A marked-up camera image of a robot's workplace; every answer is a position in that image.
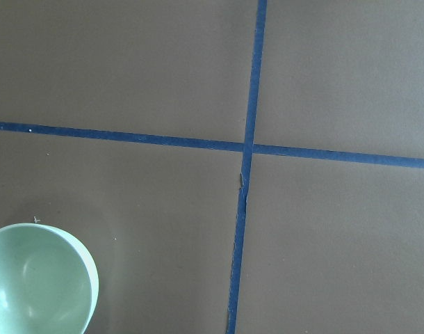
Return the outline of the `green bowl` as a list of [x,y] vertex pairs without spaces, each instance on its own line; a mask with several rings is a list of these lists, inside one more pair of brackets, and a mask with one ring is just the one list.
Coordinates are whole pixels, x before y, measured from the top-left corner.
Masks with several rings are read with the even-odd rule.
[[37,223],[0,228],[0,333],[84,333],[99,276],[72,234]]

